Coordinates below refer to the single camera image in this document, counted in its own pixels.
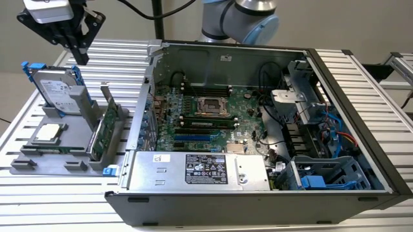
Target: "red cable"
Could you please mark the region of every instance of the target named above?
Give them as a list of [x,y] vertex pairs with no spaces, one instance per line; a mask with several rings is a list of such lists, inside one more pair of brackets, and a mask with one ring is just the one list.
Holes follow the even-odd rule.
[[348,135],[344,132],[339,132],[339,131],[336,131],[336,134],[342,134],[342,135],[347,136],[354,141],[354,146],[356,147],[356,141],[355,141],[355,139],[354,139],[354,137],[351,135]]

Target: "gray wall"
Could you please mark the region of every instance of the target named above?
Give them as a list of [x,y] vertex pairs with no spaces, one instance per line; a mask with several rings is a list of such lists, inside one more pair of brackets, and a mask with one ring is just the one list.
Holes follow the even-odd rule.
[[[188,0],[164,0],[164,12]],[[22,0],[1,0],[0,72],[19,73],[19,62],[53,63],[61,47],[51,46],[15,21]],[[129,0],[150,14],[149,0]],[[390,51],[413,52],[411,0],[277,0],[279,31],[268,45],[350,49],[362,62],[380,62]],[[98,38],[153,38],[152,22],[116,0],[94,0],[89,8],[106,16]],[[201,4],[164,19],[165,38],[196,40]],[[404,92],[394,91],[398,101]]]

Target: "blue latch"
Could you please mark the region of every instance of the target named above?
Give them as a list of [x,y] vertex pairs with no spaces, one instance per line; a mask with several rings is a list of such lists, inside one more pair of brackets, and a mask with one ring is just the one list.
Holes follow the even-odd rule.
[[301,187],[307,190],[351,190],[356,186],[356,181],[348,181],[344,184],[324,184],[320,175],[305,175],[300,178]]
[[114,177],[116,176],[116,168],[104,168],[101,175],[105,177]]

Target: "motherboard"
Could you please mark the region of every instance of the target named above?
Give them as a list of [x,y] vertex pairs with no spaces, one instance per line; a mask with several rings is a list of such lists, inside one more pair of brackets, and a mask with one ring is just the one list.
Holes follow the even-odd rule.
[[264,130],[253,91],[160,86],[154,96],[157,151],[264,153],[256,143]]

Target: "blue pcie slot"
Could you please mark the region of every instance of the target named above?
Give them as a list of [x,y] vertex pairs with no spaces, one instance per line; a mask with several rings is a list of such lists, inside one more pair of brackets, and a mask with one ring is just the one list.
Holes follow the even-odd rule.
[[174,140],[177,141],[209,141],[208,135],[176,135]]

